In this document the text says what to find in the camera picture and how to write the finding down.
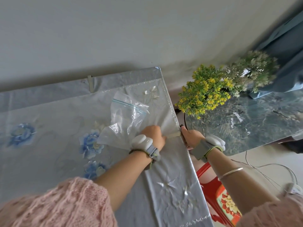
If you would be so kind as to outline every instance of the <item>pink sleeve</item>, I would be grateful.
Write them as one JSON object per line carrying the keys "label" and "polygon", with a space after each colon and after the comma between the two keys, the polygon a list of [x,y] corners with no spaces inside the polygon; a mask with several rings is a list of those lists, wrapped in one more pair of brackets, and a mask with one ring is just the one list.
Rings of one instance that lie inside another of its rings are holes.
{"label": "pink sleeve", "polygon": [[277,202],[266,202],[253,208],[237,223],[237,227],[303,226],[303,196],[288,195]]}
{"label": "pink sleeve", "polygon": [[0,226],[116,227],[108,192],[91,180],[74,178],[40,196],[25,196],[0,209]]}

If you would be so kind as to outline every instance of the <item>silver bangle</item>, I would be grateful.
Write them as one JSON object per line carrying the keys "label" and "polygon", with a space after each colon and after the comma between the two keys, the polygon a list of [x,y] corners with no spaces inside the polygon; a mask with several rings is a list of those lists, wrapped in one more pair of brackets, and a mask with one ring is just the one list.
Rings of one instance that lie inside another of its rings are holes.
{"label": "silver bangle", "polygon": [[225,176],[230,175],[230,174],[232,174],[232,173],[234,173],[234,172],[237,172],[237,171],[239,171],[239,170],[242,170],[242,169],[243,169],[243,167],[240,167],[240,168],[238,168],[238,169],[231,170],[231,171],[229,171],[229,172],[223,174],[221,177],[219,177],[219,178],[218,178],[218,181],[221,181],[221,179],[224,178]]}

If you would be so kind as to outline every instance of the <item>floral tablecloth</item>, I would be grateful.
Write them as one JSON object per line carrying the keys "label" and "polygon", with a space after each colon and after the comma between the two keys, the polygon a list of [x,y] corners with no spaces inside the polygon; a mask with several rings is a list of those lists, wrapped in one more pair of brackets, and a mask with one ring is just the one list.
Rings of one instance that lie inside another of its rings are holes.
{"label": "floral tablecloth", "polygon": [[[127,150],[97,144],[116,91],[149,106],[142,127],[179,131],[158,67],[0,93],[0,202],[42,193],[70,177],[94,179]],[[119,226],[212,226],[181,137],[143,172],[116,212]]]}

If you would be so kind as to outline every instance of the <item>forearm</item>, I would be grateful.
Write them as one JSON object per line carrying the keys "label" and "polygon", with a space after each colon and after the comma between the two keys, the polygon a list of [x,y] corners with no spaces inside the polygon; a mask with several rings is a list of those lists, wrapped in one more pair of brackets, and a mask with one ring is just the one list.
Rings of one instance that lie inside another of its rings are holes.
{"label": "forearm", "polygon": [[[207,155],[207,160],[217,176],[240,167],[216,148]],[[221,182],[242,214],[265,202],[277,200],[277,197],[264,189],[244,170],[225,176]]]}
{"label": "forearm", "polygon": [[151,158],[146,153],[134,151],[95,180],[96,184],[107,189],[113,211],[120,207],[141,172],[150,162]]}

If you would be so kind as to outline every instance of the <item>hand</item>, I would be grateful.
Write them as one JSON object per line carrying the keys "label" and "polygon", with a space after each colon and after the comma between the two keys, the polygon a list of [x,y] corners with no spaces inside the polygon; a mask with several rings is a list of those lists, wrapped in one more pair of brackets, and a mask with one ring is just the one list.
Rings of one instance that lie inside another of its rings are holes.
{"label": "hand", "polygon": [[181,127],[181,132],[185,139],[185,144],[188,150],[195,148],[201,139],[205,139],[201,132],[197,130],[187,130],[185,126]]}
{"label": "hand", "polygon": [[149,137],[153,140],[153,145],[155,148],[157,148],[159,151],[162,150],[163,146],[165,145],[166,136],[162,136],[161,129],[159,126],[152,125],[147,126],[143,129],[141,134],[145,135],[146,137]]}

